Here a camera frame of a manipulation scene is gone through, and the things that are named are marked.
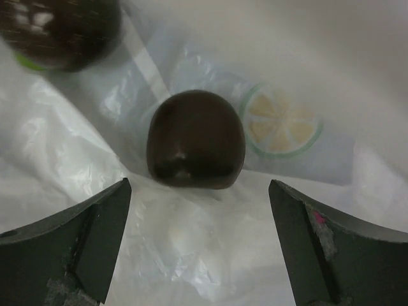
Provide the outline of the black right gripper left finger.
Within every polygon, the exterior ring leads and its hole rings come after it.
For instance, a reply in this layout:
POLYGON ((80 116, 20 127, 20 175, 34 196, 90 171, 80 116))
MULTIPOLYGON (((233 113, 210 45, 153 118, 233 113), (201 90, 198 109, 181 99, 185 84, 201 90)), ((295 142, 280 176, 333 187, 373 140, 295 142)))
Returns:
POLYGON ((1 305, 105 303, 128 218, 124 178, 91 198, 1 234, 1 305))

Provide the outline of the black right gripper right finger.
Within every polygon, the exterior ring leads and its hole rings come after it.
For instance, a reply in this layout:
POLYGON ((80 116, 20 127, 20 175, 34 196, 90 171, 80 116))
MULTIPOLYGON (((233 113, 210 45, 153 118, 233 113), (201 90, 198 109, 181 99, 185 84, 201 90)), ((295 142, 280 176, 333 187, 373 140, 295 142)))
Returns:
POLYGON ((297 305, 407 305, 407 234, 271 181, 272 214, 297 305))

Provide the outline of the dark fake avocado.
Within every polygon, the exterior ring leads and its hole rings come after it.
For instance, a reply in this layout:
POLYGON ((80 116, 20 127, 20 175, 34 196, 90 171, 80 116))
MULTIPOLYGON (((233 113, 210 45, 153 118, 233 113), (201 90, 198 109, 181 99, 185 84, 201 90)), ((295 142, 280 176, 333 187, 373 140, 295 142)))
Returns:
POLYGON ((150 122, 146 158, 150 176, 171 187, 226 189, 245 159, 244 129, 231 103, 190 90, 170 96, 150 122))

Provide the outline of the white plastic bag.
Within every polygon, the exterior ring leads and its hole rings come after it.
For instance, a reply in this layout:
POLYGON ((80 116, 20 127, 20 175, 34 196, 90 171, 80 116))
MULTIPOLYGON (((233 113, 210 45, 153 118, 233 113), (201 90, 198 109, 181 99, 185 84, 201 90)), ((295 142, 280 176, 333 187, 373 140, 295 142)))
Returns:
POLYGON ((37 73, 1 45, 1 231, 79 203, 123 177, 132 200, 108 305, 293 305, 268 198, 272 179, 349 214, 407 230, 407 180, 346 135, 345 170, 313 151, 302 169, 243 170, 225 190, 154 182, 145 138, 156 107, 190 88, 238 106, 253 81, 134 2, 124 41, 79 73, 37 73))

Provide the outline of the dark purple fake mangosteen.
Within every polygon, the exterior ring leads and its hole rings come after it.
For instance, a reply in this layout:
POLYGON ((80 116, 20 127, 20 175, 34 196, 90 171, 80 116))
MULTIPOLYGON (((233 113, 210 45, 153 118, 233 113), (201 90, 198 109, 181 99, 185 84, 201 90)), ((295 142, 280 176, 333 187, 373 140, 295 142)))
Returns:
POLYGON ((119 44, 120 1, 1 1, 1 39, 46 70, 80 71, 119 44))

